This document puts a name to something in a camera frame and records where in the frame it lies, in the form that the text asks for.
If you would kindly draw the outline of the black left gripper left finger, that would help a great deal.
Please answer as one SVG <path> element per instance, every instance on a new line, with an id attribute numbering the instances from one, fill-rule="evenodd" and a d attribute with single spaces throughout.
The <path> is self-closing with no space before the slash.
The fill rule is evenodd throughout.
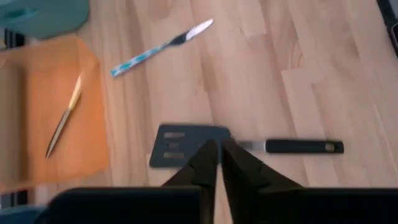
<path id="1" fill-rule="evenodd" d="M 210 139 L 162 186 L 173 188 L 162 223 L 213 223 L 218 145 Z"/>

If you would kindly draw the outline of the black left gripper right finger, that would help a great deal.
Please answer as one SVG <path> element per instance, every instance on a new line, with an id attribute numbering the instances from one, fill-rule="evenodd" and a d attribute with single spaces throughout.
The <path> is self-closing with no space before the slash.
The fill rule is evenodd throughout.
<path id="1" fill-rule="evenodd" d="M 234 223 L 300 223 L 303 187 L 265 165 L 234 140 L 224 140 L 223 181 Z"/>

